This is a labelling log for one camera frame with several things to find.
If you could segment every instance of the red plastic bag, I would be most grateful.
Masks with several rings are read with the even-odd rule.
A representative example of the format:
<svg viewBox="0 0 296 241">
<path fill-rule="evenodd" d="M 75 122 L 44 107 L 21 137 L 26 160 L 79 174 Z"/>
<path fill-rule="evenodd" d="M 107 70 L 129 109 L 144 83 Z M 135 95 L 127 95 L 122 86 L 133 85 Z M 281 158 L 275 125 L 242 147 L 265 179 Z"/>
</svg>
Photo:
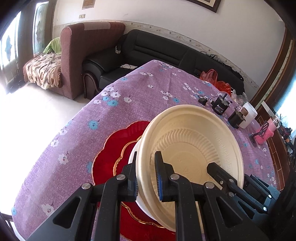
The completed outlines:
<svg viewBox="0 0 296 241">
<path fill-rule="evenodd" d="M 214 69 L 210 69 L 207 73 L 203 71 L 202 74 L 200 75 L 201 80 L 210 82 L 214 86 L 216 85 L 217 78 L 218 78 L 218 73 Z"/>
<path fill-rule="evenodd" d="M 229 83 L 225 83 L 224 81 L 217 81 L 215 87 L 220 91 L 225 91 L 231 96 L 231 86 Z"/>
</svg>

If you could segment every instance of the purple tablecloth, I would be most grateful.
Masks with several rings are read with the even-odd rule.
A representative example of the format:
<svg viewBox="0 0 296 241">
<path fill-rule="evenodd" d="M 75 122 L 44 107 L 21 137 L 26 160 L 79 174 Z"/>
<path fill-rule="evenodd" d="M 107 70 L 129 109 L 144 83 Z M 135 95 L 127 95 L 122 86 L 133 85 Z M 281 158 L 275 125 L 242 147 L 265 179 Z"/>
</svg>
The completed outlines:
<svg viewBox="0 0 296 241">
<path fill-rule="evenodd" d="M 81 184 L 92 183 L 91 165 L 105 140 L 135 121 L 151 121 L 165 109 L 199 104 L 198 94 L 215 96 L 210 83 L 160 61 L 150 61 L 106 87 L 49 144 L 25 179 L 12 209 L 18 232 L 28 236 Z M 211 106 L 205 108 L 211 112 Z M 227 117 L 234 105 L 218 116 L 236 138 L 244 171 L 276 185 L 267 144 L 253 147 L 248 135 L 260 126 L 234 129 Z"/>
</svg>

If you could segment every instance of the white cup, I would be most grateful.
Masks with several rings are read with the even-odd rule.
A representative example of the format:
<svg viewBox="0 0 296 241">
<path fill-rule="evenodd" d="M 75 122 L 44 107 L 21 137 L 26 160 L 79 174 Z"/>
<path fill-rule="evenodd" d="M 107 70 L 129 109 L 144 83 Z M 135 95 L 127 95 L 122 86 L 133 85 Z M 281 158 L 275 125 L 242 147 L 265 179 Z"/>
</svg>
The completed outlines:
<svg viewBox="0 0 296 241">
<path fill-rule="evenodd" d="M 258 114 L 257 114 L 257 111 L 255 110 L 255 108 L 249 102 L 246 102 L 243 105 L 243 107 L 246 108 L 246 110 L 248 111 L 248 114 L 244 118 L 246 121 L 243 121 L 242 123 L 240 123 L 239 127 L 245 129 L 255 119 L 255 117 Z"/>
</svg>

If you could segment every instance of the brown fabric sofa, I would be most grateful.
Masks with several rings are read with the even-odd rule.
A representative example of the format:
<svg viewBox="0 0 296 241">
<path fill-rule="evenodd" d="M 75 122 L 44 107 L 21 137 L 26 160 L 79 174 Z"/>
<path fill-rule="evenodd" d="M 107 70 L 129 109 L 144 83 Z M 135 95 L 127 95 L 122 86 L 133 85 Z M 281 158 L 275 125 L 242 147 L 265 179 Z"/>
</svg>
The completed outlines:
<svg viewBox="0 0 296 241">
<path fill-rule="evenodd" d="M 115 47 L 125 25 L 118 22 L 83 22 L 65 27 L 60 35 L 61 88 L 51 90 L 76 98 L 83 93 L 82 61 L 91 53 Z"/>
</svg>

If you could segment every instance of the white container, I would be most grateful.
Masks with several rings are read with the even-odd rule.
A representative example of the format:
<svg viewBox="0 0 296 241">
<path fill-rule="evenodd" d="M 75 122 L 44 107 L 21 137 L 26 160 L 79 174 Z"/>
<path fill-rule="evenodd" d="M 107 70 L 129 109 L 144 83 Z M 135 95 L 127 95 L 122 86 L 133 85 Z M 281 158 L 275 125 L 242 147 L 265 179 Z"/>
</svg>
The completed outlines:
<svg viewBox="0 0 296 241">
<path fill-rule="evenodd" d="M 222 120 L 194 105 L 177 105 L 163 111 L 149 123 L 138 147 L 137 204 L 171 231 L 176 231 L 175 204 L 159 201 L 154 166 L 156 151 L 161 151 L 164 162 L 191 182 L 204 184 L 211 181 L 220 187 L 207 173 L 207 165 L 215 162 L 237 180 L 240 188 L 243 187 L 242 154 Z"/>
<path fill-rule="evenodd" d="M 245 129 L 258 115 L 255 108 L 249 103 L 246 102 L 242 107 L 245 107 L 248 111 L 247 116 L 244 118 L 246 121 L 240 123 L 239 127 Z"/>
</svg>

